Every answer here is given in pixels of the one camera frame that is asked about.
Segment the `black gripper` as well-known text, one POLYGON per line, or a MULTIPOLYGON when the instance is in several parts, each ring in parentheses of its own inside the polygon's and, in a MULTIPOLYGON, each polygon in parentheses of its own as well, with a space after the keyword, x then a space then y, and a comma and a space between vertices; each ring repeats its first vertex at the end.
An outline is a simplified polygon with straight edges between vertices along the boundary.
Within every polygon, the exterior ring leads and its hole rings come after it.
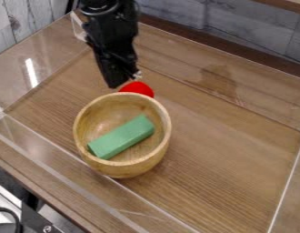
POLYGON ((138 9, 134 3, 82 3, 86 18, 82 28, 104 53, 94 53, 102 78, 109 88, 134 79, 140 69, 133 48, 138 34, 138 9))

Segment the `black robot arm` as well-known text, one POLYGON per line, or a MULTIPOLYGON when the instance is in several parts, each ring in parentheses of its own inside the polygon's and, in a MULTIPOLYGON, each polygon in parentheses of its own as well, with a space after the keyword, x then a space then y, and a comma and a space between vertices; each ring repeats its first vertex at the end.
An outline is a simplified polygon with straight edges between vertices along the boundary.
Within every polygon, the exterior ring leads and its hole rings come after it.
POLYGON ((133 41, 140 8, 134 0, 80 0, 81 24, 104 81, 117 88, 140 74, 133 41))

